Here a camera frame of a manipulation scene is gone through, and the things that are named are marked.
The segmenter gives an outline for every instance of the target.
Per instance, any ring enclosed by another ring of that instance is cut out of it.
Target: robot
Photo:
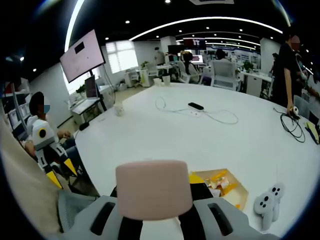
[[[51,129],[48,122],[37,119],[32,124],[32,141],[39,167],[59,188],[62,189],[63,187],[55,172],[63,175],[71,174],[77,176],[75,167],[73,166],[70,158],[68,158],[66,151],[61,147],[61,145],[59,145],[59,138]],[[61,164],[54,161],[49,163],[46,160],[44,154],[45,147],[50,147],[57,153]]]

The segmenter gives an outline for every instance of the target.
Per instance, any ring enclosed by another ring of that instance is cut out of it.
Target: black shirt
[[[294,97],[294,95],[301,95],[301,88],[296,81],[298,78],[296,73],[298,71],[298,65],[296,62],[295,53],[287,43],[281,46],[279,55],[275,60],[274,82],[272,87],[274,102],[284,107],[286,107],[288,104],[285,69],[288,69],[291,75],[292,98]]]

